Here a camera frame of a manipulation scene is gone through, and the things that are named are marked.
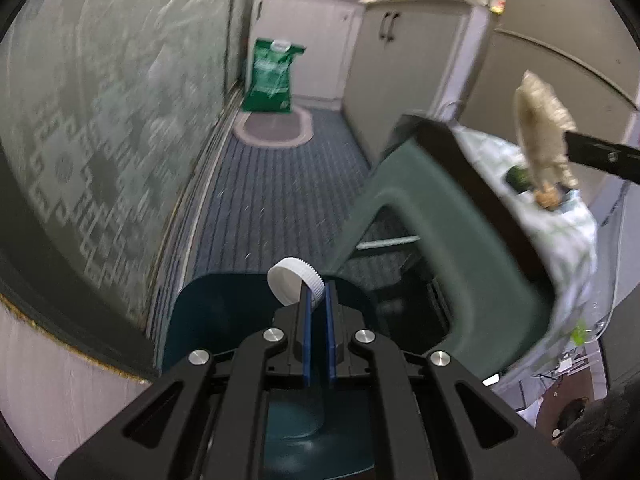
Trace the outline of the white plastic bottle cap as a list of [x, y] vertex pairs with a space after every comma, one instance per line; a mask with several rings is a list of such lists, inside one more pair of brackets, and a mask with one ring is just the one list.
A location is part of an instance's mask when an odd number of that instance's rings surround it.
[[320, 274], [306, 261], [294, 257], [283, 258], [272, 266], [267, 272], [267, 283], [284, 306], [297, 304], [305, 286], [310, 292], [311, 309], [318, 306], [326, 289]]

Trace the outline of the brown paper ball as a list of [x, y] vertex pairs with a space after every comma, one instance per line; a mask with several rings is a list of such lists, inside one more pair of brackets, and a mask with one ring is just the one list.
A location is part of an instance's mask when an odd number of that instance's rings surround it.
[[543, 188], [535, 188], [534, 199], [541, 208], [547, 210], [558, 209], [562, 203], [561, 193], [553, 185], [546, 185]]

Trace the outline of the dark green trash bin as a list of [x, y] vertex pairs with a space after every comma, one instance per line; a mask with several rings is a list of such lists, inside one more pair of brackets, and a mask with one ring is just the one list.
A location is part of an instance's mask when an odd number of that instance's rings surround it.
[[[335, 282], [348, 344], [367, 328], [414, 354], [444, 349], [480, 377], [506, 370], [542, 336], [555, 300], [523, 229], [440, 122], [401, 118], [370, 169], [328, 270], [317, 270], [325, 285]], [[341, 479], [373, 468], [375, 406], [347, 376], [329, 378], [325, 296], [311, 309], [310, 386], [270, 394], [262, 478]], [[238, 348], [282, 306], [255, 273], [194, 278], [174, 303], [160, 365]]]

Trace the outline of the white kitchen cabinets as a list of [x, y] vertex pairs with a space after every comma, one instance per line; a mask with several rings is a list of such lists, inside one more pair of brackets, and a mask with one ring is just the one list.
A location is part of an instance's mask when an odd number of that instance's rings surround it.
[[254, 0], [250, 39], [304, 47], [294, 104], [342, 112], [375, 164], [402, 114], [457, 115], [494, 23], [471, 0]]

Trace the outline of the green white checkered tablecloth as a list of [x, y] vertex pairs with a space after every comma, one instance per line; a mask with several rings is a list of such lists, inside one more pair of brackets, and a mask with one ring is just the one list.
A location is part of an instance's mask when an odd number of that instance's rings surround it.
[[462, 153], [514, 217], [548, 272], [555, 300], [542, 336], [501, 375], [495, 392], [552, 370], [572, 344], [589, 339], [589, 303], [597, 271], [598, 225], [577, 191], [555, 211], [541, 208], [531, 192], [518, 194], [504, 180], [514, 166], [525, 165], [521, 149], [506, 140], [462, 125], [454, 126]]

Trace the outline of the green lime half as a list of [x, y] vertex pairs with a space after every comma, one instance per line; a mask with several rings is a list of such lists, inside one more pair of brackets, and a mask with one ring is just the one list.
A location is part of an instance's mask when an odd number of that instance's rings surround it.
[[532, 179], [526, 167], [512, 166], [504, 176], [506, 184], [512, 188], [516, 194], [522, 194], [533, 189]]

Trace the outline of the striped blue floor carpet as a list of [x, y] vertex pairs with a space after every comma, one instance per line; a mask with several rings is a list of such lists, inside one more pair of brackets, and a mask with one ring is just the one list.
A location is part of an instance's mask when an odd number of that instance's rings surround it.
[[265, 273], [293, 256], [328, 270], [370, 165], [343, 115], [314, 108], [314, 135], [297, 148], [253, 148], [229, 136], [205, 192], [188, 262], [169, 274], [152, 315], [152, 336], [166, 334], [177, 292], [209, 273]]

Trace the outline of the beige refrigerator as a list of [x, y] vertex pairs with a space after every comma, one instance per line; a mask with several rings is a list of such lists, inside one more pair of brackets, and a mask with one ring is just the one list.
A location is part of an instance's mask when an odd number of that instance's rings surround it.
[[552, 85], [579, 132], [637, 143], [639, 49], [610, 0], [506, 0], [462, 125], [514, 140], [513, 92], [528, 70]]

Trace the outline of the oval grey floor mat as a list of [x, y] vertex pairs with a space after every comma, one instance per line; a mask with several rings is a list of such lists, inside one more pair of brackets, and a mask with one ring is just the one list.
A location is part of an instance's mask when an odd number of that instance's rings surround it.
[[239, 112], [234, 135], [253, 148], [297, 148], [314, 136], [309, 110], [293, 106], [289, 113]]

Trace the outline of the green rice bag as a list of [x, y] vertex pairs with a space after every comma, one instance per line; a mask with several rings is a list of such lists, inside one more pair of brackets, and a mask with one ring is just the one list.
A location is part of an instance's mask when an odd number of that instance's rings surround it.
[[305, 51], [305, 47], [285, 40], [257, 38], [242, 110], [288, 114], [291, 111], [291, 66]]

